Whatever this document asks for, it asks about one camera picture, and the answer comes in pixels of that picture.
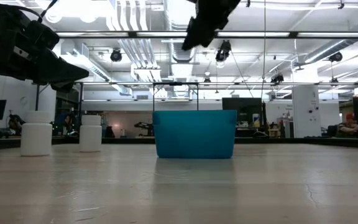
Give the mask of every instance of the ceiling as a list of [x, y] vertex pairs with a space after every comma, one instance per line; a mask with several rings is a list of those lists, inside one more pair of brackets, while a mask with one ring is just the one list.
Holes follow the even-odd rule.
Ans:
[[[185, 0], [167, 0], [167, 1], [185, 1]], [[48, 0], [10, 0], [0, 1], [5, 4], [16, 4], [31, 7], [33, 10], [41, 12], [39, 2], [48, 4]], [[338, 6], [340, 0], [268, 0], [266, 15], [264, 14], [263, 1], [252, 0], [251, 7], [246, 7], [244, 2], [229, 16], [229, 23], [224, 30], [273, 30], [273, 31], [349, 31], [358, 25], [358, 0], [344, 0], [344, 9], [322, 9], [311, 10], [318, 4], [318, 7]], [[127, 3], [127, 12], [129, 13], [129, 2]], [[109, 4], [108, 0], [90, 1], [89, 4], [97, 5], [101, 9], [104, 4]], [[146, 22], [149, 30], [167, 30], [168, 26], [165, 19], [163, 9], [163, 0], [146, 1]], [[63, 17], [58, 23], [45, 22], [55, 31], [85, 31], [85, 30], [108, 30], [105, 17], [99, 17], [92, 23], [85, 23], [78, 17]], [[131, 61], [123, 52], [121, 62], [112, 62], [110, 53], [113, 48], [119, 48], [120, 44], [117, 39], [76, 39], [77, 44], [84, 43], [89, 47], [90, 57], [97, 62], [98, 65], [108, 71], [115, 80], [133, 81], [130, 76]], [[158, 66], [161, 68], [161, 77], [172, 75], [171, 55], [169, 44], [166, 40], [152, 39], [152, 47]], [[271, 77], [268, 73], [272, 68], [276, 67], [282, 60], [289, 59], [298, 55], [306, 55], [330, 40], [317, 39], [301, 39], [296, 41], [296, 50], [294, 40], [250, 40], [250, 39], [231, 39], [232, 54], [226, 60], [223, 68], [217, 68], [214, 56], [217, 49], [221, 45], [222, 40], [213, 40], [208, 48], [197, 47], [195, 49], [195, 59], [192, 61], [193, 68], [191, 72], [192, 80], [202, 80], [205, 72], [210, 72], [211, 77], [218, 76], [218, 82], [234, 82], [241, 80], [241, 75], [248, 82], [260, 82], [262, 74], [266, 74], [266, 78]], [[358, 69], [358, 57], [346, 61], [358, 55], [358, 43], [341, 51], [344, 60], [333, 69], [334, 75], [344, 72], [356, 71]], [[318, 75], [321, 81], [329, 81], [332, 71], [329, 62], [318, 62], [315, 64], [318, 68]], [[284, 74], [286, 81], [290, 81], [292, 70], [290, 67], [280, 71]], [[358, 81], [358, 74], [349, 76], [342, 82]]]

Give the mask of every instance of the blue plastic bin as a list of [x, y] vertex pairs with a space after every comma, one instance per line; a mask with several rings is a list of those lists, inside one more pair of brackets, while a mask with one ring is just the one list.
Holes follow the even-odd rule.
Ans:
[[230, 159], [237, 112], [155, 111], [155, 145], [160, 158]]

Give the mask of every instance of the red cap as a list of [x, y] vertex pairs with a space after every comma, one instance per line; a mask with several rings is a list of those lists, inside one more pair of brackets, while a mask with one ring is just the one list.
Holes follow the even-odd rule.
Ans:
[[353, 114], [347, 114], [346, 115], [346, 119], [348, 120], [348, 119], [353, 119], [354, 118], [354, 116], [353, 116]]

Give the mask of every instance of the floor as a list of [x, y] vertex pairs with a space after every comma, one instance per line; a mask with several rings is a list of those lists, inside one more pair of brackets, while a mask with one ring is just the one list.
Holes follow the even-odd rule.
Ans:
[[166, 160], [154, 145], [103, 147], [0, 150], [0, 224], [358, 224], [358, 149], [246, 144], [231, 160]]

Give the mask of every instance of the wooden floor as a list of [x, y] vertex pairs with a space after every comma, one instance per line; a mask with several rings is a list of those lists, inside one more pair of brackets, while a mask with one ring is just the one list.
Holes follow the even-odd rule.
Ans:
[[358, 149], [238, 145], [231, 160], [166, 160], [154, 145], [103, 147], [0, 150], [0, 224], [358, 224]]

